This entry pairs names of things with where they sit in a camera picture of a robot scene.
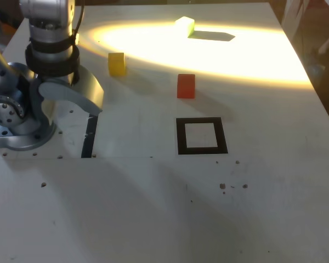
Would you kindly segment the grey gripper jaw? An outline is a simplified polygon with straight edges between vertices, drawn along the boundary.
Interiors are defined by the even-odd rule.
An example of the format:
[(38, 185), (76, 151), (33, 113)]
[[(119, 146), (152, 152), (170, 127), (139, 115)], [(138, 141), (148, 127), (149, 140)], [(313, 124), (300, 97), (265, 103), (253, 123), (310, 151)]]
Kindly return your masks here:
[(104, 90), (95, 75), (80, 65), (78, 81), (72, 86), (73, 102), (83, 110), (102, 110)]
[[(60, 83), (44, 82), (38, 88), (39, 93), (48, 100), (73, 102), (72, 86)], [(84, 110), (90, 115), (98, 115), (102, 110)]]

